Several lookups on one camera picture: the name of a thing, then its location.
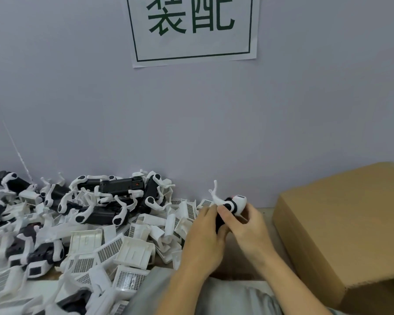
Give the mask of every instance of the forearm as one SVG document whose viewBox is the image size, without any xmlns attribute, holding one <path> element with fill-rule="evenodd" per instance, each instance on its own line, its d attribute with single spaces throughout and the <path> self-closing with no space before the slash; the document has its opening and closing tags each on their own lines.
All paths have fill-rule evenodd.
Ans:
<svg viewBox="0 0 394 315">
<path fill-rule="evenodd" d="M 259 270 L 274 292 L 285 315 L 330 315 L 278 254 L 266 257 Z"/>
<path fill-rule="evenodd" d="M 205 279 L 192 271 L 176 271 L 155 315 L 192 315 Z"/>
</svg>

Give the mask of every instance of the person's left hand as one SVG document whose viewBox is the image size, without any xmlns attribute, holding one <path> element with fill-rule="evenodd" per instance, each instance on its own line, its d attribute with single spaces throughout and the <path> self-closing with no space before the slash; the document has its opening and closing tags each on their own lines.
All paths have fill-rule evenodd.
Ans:
<svg viewBox="0 0 394 315">
<path fill-rule="evenodd" d="M 179 271 L 192 272 L 205 280 L 221 264 L 225 251 L 225 224 L 216 234 L 217 206 L 204 207 L 195 219 L 184 244 Z"/>
</svg>

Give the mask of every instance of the sign border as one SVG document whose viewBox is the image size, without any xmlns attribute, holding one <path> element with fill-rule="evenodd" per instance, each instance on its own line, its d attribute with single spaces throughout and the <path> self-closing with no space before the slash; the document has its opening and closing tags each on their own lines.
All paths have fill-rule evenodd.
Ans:
<svg viewBox="0 0 394 315">
<path fill-rule="evenodd" d="M 223 53 L 223 54 L 208 54 L 208 55 L 194 55 L 194 56 L 181 56 L 177 58 L 152 58 L 152 59 L 139 59 L 137 56 L 136 39 L 134 37 L 133 22 L 131 20 L 130 3 L 127 0 L 128 6 L 128 16 L 130 17 L 131 33 L 133 35 L 134 51 L 136 52 L 137 62 L 152 62 L 152 61 L 164 61 L 164 60 L 179 60 L 184 58 L 208 58 L 213 56 L 226 56 L 226 55 L 237 55 L 237 54 L 250 54 L 251 53 L 251 27 L 252 27 L 252 0 L 251 0 L 251 12 L 250 12 L 250 36 L 248 41 L 248 51 L 247 52 L 237 52 L 237 53 Z"/>
</svg>

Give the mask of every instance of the gray wall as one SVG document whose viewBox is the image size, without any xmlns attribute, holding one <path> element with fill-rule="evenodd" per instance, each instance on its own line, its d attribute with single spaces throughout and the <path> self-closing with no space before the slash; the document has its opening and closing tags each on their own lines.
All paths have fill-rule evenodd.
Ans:
<svg viewBox="0 0 394 315">
<path fill-rule="evenodd" d="M 133 70 L 128 28 L 120 0 L 0 0 L 0 104 L 34 179 L 154 169 L 262 207 L 394 160 L 394 0 L 262 0 L 248 61 Z"/>
</svg>

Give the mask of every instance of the brown cardboard box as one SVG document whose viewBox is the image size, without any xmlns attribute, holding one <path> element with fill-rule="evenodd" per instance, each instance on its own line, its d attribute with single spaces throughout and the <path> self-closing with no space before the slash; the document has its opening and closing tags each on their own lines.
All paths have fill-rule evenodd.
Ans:
<svg viewBox="0 0 394 315">
<path fill-rule="evenodd" d="M 394 163 L 288 190 L 273 222 L 301 280 L 326 306 L 394 314 Z"/>
</svg>

